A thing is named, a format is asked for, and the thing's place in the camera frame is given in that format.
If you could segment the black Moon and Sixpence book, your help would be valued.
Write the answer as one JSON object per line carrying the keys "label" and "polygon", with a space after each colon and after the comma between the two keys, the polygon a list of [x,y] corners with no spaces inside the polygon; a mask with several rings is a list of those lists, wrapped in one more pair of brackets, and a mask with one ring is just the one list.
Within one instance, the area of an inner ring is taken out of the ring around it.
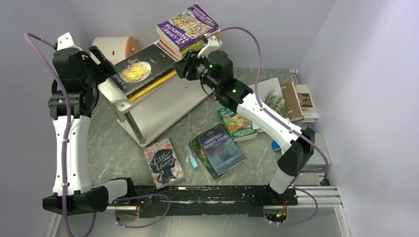
{"label": "black Moon and Sixpence book", "polygon": [[115,64],[116,74],[110,80],[127,98],[131,98],[174,71],[174,62],[159,46],[151,44]]}

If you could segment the yellow Little Prince book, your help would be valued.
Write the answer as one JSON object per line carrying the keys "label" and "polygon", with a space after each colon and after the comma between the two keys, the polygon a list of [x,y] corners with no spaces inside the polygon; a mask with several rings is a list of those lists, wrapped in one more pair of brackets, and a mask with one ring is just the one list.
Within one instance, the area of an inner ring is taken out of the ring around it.
{"label": "yellow Little Prince book", "polygon": [[166,81],[171,79],[172,77],[176,76],[177,72],[172,71],[168,73],[167,75],[163,76],[162,78],[158,79],[156,82],[153,82],[151,85],[147,86],[145,89],[141,90],[137,94],[133,95],[131,98],[129,98],[130,102],[135,102],[136,100],[140,99],[141,97],[145,96],[150,91],[153,91],[160,85],[164,84]]}

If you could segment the blue Nineteen Eighty-Four book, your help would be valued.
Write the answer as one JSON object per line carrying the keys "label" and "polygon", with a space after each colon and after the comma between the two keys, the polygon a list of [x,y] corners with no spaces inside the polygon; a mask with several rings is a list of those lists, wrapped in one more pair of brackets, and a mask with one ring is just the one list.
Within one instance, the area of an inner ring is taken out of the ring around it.
{"label": "blue Nineteen Eighty-Four book", "polygon": [[219,178],[246,158],[222,124],[196,137]]}

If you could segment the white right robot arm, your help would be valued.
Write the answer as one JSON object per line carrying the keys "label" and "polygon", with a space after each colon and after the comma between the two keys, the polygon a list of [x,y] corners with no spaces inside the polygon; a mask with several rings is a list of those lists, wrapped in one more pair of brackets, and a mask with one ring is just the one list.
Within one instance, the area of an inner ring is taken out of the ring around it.
{"label": "white right robot arm", "polygon": [[277,161],[266,196],[271,204],[283,201],[285,191],[314,153],[315,131],[292,124],[263,104],[250,87],[234,77],[233,62],[224,51],[213,51],[204,58],[189,51],[173,68],[180,78],[208,86],[222,106],[249,119],[280,145],[284,154]]}

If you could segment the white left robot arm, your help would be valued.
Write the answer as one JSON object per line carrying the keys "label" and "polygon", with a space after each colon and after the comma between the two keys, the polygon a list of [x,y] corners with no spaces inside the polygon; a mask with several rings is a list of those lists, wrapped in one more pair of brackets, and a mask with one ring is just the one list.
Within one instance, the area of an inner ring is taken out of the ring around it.
{"label": "white left robot arm", "polygon": [[45,210],[60,215],[103,212],[119,200],[136,201],[130,178],[110,180],[93,186],[87,167],[87,135],[97,98],[94,93],[116,74],[113,64],[91,46],[82,50],[70,33],[57,39],[53,54],[55,79],[48,102],[57,141],[57,169],[52,195],[42,200]]}

